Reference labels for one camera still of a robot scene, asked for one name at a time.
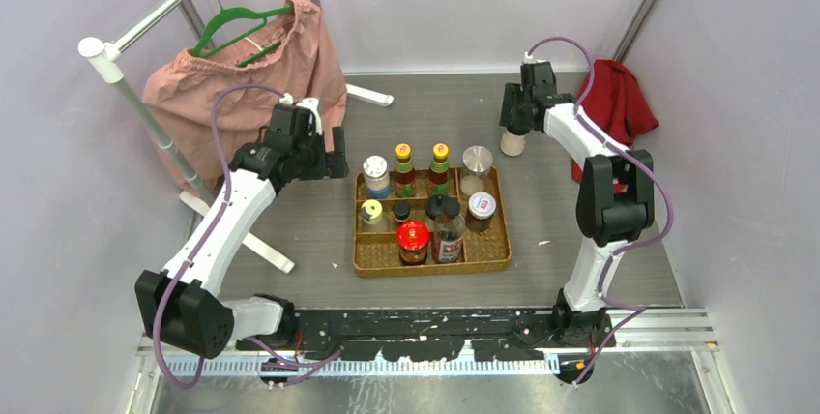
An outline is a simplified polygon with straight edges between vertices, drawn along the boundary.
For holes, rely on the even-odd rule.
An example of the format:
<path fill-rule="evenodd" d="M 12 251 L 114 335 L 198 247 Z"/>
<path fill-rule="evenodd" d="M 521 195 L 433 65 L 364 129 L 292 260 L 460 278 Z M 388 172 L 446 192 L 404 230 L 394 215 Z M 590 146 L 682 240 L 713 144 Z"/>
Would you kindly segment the black lid spice grinder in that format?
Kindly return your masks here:
<path fill-rule="evenodd" d="M 428 231 L 433 231 L 436 218 L 443 214 L 449 200 L 450 197 L 444 193 L 435 193 L 427 198 L 425 202 L 425 226 Z"/>

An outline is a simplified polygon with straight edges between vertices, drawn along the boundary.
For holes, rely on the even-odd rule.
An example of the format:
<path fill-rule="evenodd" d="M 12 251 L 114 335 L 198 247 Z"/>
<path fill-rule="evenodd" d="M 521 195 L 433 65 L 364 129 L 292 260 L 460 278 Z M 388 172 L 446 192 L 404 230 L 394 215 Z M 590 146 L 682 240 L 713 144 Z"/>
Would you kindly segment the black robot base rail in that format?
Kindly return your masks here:
<path fill-rule="evenodd" d="M 540 309 L 289 310 L 270 335 L 239 340 L 238 348 L 293 350 L 302 364 L 335 361 L 449 363 L 470 353 L 478 363 L 543 360 L 567 348 L 558 378 L 585 382 L 594 359 L 614 344 L 605 310 L 571 314 Z"/>

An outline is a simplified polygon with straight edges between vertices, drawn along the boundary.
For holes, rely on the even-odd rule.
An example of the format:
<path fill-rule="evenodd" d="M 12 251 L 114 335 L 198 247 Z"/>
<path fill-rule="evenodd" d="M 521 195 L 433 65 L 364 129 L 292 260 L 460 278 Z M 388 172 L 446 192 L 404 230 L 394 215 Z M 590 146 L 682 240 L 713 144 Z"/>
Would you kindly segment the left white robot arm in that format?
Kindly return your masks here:
<path fill-rule="evenodd" d="M 274 349 L 297 336 L 293 304 L 258 293 L 223 302 L 220 290 L 236 252 L 259 216 L 294 180 L 344 178 L 349 170 L 344 131 L 332 129 L 333 150 L 316 98 L 285 98 L 274 106 L 259 136 L 224 165 L 224 183 L 200 225 L 159 272 L 145 270 L 135 295 L 155 354 L 165 345 L 202 359 L 214 359 L 229 343 L 258 338 Z"/>

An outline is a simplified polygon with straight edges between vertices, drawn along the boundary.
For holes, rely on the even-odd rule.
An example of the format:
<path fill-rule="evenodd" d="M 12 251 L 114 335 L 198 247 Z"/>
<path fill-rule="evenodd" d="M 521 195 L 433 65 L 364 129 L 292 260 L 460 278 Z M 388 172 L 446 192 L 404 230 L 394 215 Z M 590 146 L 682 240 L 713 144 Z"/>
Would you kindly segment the white lid sauce jar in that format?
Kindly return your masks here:
<path fill-rule="evenodd" d="M 467 229 L 476 233 L 488 230 L 496 209 L 497 201 L 493 195 L 488 192 L 473 193 L 468 200 Z"/>

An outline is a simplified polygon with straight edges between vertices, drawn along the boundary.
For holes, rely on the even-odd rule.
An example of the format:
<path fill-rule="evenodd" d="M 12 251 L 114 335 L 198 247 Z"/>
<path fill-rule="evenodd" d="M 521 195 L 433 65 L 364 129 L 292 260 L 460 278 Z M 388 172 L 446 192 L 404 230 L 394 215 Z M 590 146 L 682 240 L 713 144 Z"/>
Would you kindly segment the silver lid pepper jar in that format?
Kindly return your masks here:
<path fill-rule="evenodd" d="M 378 155 L 367 157 L 363 164 L 366 194 L 369 198 L 385 199 L 391 196 L 391 177 L 387 160 Z"/>

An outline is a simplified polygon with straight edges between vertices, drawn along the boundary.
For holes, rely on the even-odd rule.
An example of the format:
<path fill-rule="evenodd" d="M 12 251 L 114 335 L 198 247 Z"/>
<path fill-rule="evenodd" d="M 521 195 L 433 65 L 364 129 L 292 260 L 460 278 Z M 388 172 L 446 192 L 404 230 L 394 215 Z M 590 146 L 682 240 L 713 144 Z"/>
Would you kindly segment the woven divided tray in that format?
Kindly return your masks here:
<path fill-rule="evenodd" d="M 393 214 L 393 205 L 406 202 L 409 218 L 413 221 L 425 220 L 427 191 L 427 171 L 417 171 L 417 193 L 414 197 L 391 195 L 380 201 L 383 221 L 379 226 L 371 226 L 362 215 L 362 205 L 368 201 L 365 177 L 356 177 L 353 213 L 356 223 L 353 233 L 353 267 L 361 278 L 398 278 L 413 276 L 442 276 L 469 273 L 489 273 L 507 269 L 511 262 L 511 243 L 505 219 L 505 207 L 501 183 L 496 167 L 489 169 L 485 190 L 495 198 L 496 210 L 489 220 L 489 228 L 476 233 L 465 233 L 459 259 L 454 263 L 440 264 L 432 255 L 423 265 L 404 265 L 399 259 L 399 245 L 396 237 L 398 224 Z"/>

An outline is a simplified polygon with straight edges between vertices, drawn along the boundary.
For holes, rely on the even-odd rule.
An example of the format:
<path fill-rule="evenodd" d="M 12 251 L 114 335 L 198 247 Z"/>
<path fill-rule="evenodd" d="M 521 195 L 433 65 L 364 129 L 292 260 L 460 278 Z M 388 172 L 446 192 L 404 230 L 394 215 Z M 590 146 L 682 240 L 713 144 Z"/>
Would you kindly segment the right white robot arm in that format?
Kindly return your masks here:
<path fill-rule="evenodd" d="M 623 247 L 654 221 L 652 156 L 615 141 L 572 95 L 559 93 L 546 61 L 523 60 L 519 82 L 504 88 L 499 124 L 505 130 L 503 154 L 520 155 L 526 135 L 540 132 L 558 142 L 581 169 L 575 216 L 584 239 L 550 322 L 560 343 L 577 345 L 603 329 L 607 275 L 617 267 Z"/>

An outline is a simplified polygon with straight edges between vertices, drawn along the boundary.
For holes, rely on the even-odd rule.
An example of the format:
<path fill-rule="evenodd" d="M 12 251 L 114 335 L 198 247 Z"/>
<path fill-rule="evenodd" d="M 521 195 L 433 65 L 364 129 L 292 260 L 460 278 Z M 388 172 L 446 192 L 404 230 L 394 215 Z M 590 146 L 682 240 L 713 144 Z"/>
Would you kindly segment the small black cap bottle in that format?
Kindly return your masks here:
<path fill-rule="evenodd" d="M 411 217 L 411 204 L 405 200 L 400 199 L 393 204 L 392 213 L 396 225 L 402 225 L 408 222 Z"/>

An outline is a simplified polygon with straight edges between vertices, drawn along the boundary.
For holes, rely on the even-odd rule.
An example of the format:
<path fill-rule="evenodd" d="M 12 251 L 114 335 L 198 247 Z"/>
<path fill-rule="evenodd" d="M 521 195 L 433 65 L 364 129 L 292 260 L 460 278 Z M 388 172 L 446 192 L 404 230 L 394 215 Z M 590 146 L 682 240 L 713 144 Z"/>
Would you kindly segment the red cloth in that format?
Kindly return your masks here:
<path fill-rule="evenodd" d="M 631 147 L 634 141 L 659 126 L 636 76 L 623 64 L 598 59 L 579 89 L 592 87 L 581 107 L 587 116 L 615 141 Z"/>

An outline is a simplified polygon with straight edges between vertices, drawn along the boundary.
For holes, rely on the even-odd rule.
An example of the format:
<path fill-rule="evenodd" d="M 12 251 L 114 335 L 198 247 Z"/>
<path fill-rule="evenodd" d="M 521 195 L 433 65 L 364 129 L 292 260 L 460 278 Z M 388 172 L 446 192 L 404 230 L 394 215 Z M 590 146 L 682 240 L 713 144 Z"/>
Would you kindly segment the silver lid tall glass jar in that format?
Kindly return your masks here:
<path fill-rule="evenodd" d="M 467 200 L 477 192 L 484 192 L 486 180 L 493 164 L 490 150 L 481 145 L 466 148 L 462 154 L 459 189 L 463 199 Z"/>

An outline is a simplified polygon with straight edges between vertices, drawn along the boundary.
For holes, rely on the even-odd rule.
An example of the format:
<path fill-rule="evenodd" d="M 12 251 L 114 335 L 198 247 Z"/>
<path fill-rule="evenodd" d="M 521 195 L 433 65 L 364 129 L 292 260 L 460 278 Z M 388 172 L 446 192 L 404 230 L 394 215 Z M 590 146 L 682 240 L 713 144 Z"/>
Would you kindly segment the red lid sauce jar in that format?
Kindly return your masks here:
<path fill-rule="evenodd" d="M 422 222 L 411 220 L 402 223 L 396 232 L 400 262 L 405 266 L 425 264 L 429 239 L 429 230 Z"/>

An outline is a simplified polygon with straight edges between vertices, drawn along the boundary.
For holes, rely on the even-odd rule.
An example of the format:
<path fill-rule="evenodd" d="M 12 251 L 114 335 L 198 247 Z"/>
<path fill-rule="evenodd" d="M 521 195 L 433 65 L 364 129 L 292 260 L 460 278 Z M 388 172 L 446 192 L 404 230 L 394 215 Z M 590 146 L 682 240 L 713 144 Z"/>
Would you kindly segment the pale yellow lid jar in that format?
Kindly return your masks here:
<path fill-rule="evenodd" d="M 369 199 L 362 204 L 360 215 L 363 222 L 363 232 L 387 232 L 389 226 L 384 215 L 382 203 L 377 199 Z"/>

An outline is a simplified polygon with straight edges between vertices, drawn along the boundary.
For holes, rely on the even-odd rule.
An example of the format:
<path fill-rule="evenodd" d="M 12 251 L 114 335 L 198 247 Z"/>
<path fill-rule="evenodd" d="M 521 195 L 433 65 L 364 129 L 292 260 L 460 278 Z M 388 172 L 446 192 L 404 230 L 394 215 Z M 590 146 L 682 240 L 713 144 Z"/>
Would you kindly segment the clear vinegar bottle red label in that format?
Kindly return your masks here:
<path fill-rule="evenodd" d="M 457 262 L 465 232 L 466 220 L 461 213 L 461 206 L 456 199 L 449 198 L 433 224 L 434 260 L 440 264 Z"/>

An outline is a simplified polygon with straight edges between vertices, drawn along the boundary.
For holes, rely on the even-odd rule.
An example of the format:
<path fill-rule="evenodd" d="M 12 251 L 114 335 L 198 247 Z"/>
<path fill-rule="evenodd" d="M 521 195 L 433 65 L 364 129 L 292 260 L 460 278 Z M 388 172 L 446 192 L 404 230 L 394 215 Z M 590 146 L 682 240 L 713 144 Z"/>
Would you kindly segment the yellow cap sauce bottle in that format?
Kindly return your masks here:
<path fill-rule="evenodd" d="M 450 189 L 449 146 L 437 143 L 433 146 L 433 158 L 427 172 L 427 181 L 430 194 L 447 194 Z"/>
<path fill-rule="evenodd" d="M 395 148 L 395 193 L 399 197 L 416 195 L 416 169 L 412 161 L 412 149 L 407 143 L 399 143 Z"/>

